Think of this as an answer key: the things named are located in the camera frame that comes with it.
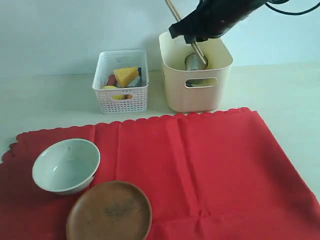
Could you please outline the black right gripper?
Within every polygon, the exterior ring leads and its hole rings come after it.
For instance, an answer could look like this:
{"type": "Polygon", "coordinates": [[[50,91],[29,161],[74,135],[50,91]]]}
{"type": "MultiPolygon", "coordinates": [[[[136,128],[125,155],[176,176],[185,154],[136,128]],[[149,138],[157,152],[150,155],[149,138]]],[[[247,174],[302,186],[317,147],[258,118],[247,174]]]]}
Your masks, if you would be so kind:
{"type": "Polygon", "coordinates": [[[172,39],[184,36],[186,44],[217,39],[264,4],[264,0],[203,0],[197,36],[189,35],[189,27],[182,21],[173,23],[168,30],[172,39]]]}

